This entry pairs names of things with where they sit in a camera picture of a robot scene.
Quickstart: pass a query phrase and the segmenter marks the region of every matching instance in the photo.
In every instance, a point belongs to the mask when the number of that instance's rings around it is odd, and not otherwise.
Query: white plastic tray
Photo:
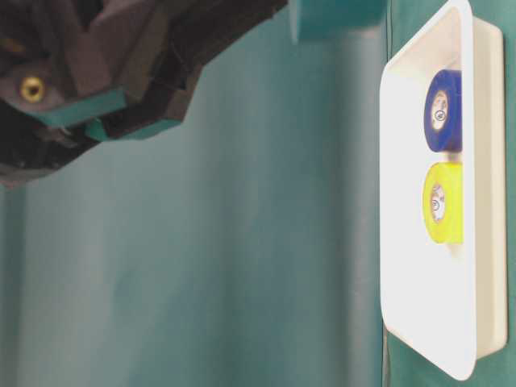
[[[428,87],[462,72],[463,151],[433,153]],[[507,340],[503,37],[448,1],[385,66],[381,81],[381,309],[387,329],[458,380]],[[463,163],[464,243],[434,243],[422,188],[437,162]]]

